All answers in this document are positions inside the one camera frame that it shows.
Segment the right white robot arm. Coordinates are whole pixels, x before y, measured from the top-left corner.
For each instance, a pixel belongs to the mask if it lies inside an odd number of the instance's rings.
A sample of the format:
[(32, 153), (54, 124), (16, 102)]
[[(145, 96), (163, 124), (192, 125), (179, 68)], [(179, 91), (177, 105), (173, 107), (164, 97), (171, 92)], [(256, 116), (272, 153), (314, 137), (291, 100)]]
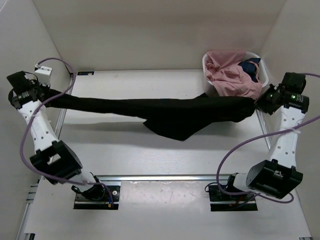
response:
[(305, 118), (309, 97), (303, 95), (306, 76), (287, 72), (277, 86), (270, 85), (256, 101), (263, 113), (277, 120), (275, 135), (266, 160), (252, 166), (248, 173), (235, 173), (228, 179), (224, 193), (230, 200), (238, 199), (243, 192), (255, 192), (282, 199), (303, 180), (296, 169), (296, 147), (299, 133), (294, 129)]

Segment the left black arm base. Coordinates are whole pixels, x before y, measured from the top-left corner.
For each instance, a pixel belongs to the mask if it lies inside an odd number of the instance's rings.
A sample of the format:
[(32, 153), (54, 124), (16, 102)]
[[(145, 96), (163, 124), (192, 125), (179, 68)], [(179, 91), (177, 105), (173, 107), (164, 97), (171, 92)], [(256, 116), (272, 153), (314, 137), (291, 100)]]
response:
[(80, 191), (78, 187), (72, 186), (71, 189), (75, 192), (73, 203), (74, 210), (118, 210), (121, 196), (120, 181), (102, 181), (108, 188), (86, 193)]

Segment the left aluminium frame rail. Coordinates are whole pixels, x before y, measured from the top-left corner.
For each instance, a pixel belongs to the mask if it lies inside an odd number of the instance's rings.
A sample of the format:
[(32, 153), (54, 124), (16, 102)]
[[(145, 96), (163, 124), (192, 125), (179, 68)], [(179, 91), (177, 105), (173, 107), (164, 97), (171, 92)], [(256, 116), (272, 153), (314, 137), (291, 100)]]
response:
[[(59, 137), (61, 134), (62, 124), (63, 124), (64, 118), (65, 118), (65, 114), (66, 114), (65, 109), (62, 109), (59, 111), (58, 118), (57, 118), (55, 128), (54, 128), (54, 133), (57, 137)], [(26, 162), (27, 162), (27, 160), (24, 157), (24, 145), (25, 145), (25, 141), (27, 139), (27, 133), (29, 130), (30, 130), (29, 127), (27, 127), (26, 130), (24, 131), (24, 133), (22, 135), (20, 147), (19, 147), (19, 155), (20, 155), (20, 158), (24, 164), (26, 164)], [(25, 202), (24, 212), (23, 212), (22, 218), (20, 220), (20, 225), (18, 227), (17, 234), (15, 237), (16, 240), (33, 240), (35, 237), (34, 233), (24, 233), (24, 231), (26, 228), (26, 223), (27, 223), (29, 213), (31, 210), (31, 205), (34, 201), (35, 193), (37, 191), (37, 187), (38, 187), (38, 183), (39, 183), (40, 179), (41, 179), (41, 177), (39, 176), (37, 178), (37, 182), (30, 186), (30, 189), (29, 189), (29, 192), (27, 195), (27, 200)]]

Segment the navy blue garment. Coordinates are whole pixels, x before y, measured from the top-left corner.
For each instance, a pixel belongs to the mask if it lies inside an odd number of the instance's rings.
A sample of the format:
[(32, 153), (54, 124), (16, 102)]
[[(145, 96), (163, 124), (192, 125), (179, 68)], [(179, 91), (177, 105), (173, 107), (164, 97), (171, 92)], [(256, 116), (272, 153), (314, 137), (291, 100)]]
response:
[(242, 67), (243, 71), (247, 73), (251, 80), (255, 83), (259, 82), (259, 63), (261, 59), (260, 58), (249, 58), (244, 61), (241, 61), (238, 65)]

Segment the blue label sticker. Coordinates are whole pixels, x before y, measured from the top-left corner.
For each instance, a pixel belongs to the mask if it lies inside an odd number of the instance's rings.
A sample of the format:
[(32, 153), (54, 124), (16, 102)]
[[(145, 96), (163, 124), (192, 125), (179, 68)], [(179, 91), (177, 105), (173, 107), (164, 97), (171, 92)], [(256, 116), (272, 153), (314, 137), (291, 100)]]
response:
[(78, 71), (77, 75), (78, 76), (92, 76), (94, 75), (94, 71)]

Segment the right aluminium frame rail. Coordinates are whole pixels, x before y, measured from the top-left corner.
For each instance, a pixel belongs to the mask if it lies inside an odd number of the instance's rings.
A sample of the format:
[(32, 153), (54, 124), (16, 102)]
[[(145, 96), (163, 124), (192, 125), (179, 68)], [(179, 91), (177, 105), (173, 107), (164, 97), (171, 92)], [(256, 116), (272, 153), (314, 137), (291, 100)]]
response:
[[(259, 121), (259, 124), (260, 124), (260, 128), (262, 130), (262, 134), (263, 135), (268, 134), (269, 130), (268, 130), (268, 126), (267, 126), (267, 124), (265, 122), (263, 113), (261, 111), (259, 111), (259, 110), (256, 110), (255, 112), (256, 112), (256, 115), (257, 115), (257, 118), (258, 118), (258, 121)], [(265, 136), (264, 140), (266, 142), (268, 150), (270, 150), (271, 149), (271, 145), (272, 145), (271, 137), (270, 136)]]

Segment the front aluminium frame rail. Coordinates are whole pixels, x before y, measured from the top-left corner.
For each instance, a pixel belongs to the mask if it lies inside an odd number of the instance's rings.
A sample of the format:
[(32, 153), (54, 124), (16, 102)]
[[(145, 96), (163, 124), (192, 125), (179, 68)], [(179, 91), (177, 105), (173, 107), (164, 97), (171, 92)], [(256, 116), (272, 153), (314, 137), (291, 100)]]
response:
[(101, 181), (119, 182), (119, 181), (215, 181), (215, 174), (169, 174), (169, 175), (98, 175)]

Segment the aluminium frame rail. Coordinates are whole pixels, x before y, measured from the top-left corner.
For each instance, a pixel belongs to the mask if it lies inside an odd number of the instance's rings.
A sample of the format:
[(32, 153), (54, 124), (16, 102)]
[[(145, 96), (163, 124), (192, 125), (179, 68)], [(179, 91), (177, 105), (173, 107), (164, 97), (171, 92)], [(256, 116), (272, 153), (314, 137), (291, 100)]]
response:
[(169, 175), (98, 175), (101, 181), (119, 182), (119, 181), (215, 181), (215, 174), (169, 174)]
[[(65, 109), (62, 109), (59, 111), (58, 118), (57, 118), (55, 128), (54, 128), (54, 133), (57, 137), (59, 137), (61, 134), (62, 124), (63, 124), (64, 118), (65, 118), (65, 114), (66, 114)], [(24, 145), (25, 145), (25, 141), (27, 139), (27, 133), (29, 130), (30, 130), (29, 127), (27, 127), (26, 130), (24, 131), (24, 133), (22, 135), (20, 147), (19, 147), (19, 155), (20, 155), (20, 158), (24, 164), (26, 164), (26, 162), (27, 162), (27, 160), (24, 157)], [(29, 213), (31, 210), (31, 205), (34, 201), (35, 193), (37, 191), (37, 187), (38, 187), (38, 183), (39, 183), (40, 179), (41, 179), (41, 177), (39, 176), (37, 178), (37, 182), (30, 186), (30, 189), (29, 189), (29, 192), (27, 195), (27, 200), (25, 202), (24, 212), (23, 212), (22, 218), (20, 220), (20, 225), (18, 227), (17, 234), (15, 237), (16, 240), (33, 240), (35, 237), (34, 233), (24, 233), (24, 231), (26, 228), (26, 223), (27, 223)]]
[[(259, 111), (259, 110), (256, 110), (255, 112), (256, 112), (256, 115), (257, 115), (257, 118), (258, 118), (258, 121), (259, 121), (259, 124), (260, 124), (260, 128), (262, 130), (262, 134), (263, 135), (268, 134), (269, 130), (268, 130), (268, 126), (267, 126), (267, 124), (265, 122), (263, 113), (261, 111)], [(270, 150), (271, 149), (271, 145), (272, 145), (271, 137), (270, 136), (265, 136), (264, 140), (266, 142), (268, 150)]]

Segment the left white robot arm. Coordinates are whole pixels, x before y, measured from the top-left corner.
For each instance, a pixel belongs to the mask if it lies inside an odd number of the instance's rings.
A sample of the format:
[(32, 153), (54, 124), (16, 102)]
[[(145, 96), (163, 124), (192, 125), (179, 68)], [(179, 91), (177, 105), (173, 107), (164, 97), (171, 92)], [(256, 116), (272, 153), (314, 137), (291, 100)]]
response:
[(26, 160), (25, 143), (21, 142), (22, 161), (29, 169), (46, 177), (51, 184), (69, 183), (75, 193), (87, 199), (100, 200), (105, 194), (104, 186), (91, 172), (83, 172), (83, 165), (76, 153), (58, 139), (49, 122), (47, 107), (62, 96), (61, 92), (41, 82), (49, 80), (51, 73), (37, 69), (32, 73), (33, 79), (27, 75), (25, 71), (18, 71), (6, 78), (12, 86), (8, 100), (27, 124), (23, 139), (31, 134), (34, 145), (34, 155)]

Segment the black trousers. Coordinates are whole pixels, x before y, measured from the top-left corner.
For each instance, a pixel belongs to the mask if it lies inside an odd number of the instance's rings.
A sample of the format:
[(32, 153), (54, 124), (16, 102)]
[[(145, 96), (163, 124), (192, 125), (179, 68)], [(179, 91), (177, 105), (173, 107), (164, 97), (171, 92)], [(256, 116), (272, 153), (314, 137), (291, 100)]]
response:
[(44, 95), (45, 100), (52, 99), (46, 107), (137, 117), (144, 119), (143, 124), (153, 133), (177, 141), (185, 141), (212, 123), (239, 123), (256, 109), (255, 101), (248, 97), (208, 97), (204, 93), (192, 99), (103, 99), (58, 94), (51, 89)]

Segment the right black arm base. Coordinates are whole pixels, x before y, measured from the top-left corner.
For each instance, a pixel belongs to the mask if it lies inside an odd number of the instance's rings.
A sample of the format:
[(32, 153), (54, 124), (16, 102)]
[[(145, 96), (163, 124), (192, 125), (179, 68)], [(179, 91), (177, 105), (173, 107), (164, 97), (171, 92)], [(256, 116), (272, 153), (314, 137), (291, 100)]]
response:
[(253, 212), (257, 211), (257, 203), (253, 194), (228, 195), (223, 193), (216, 182), (204, 187), (208, 193), (211, 212)]

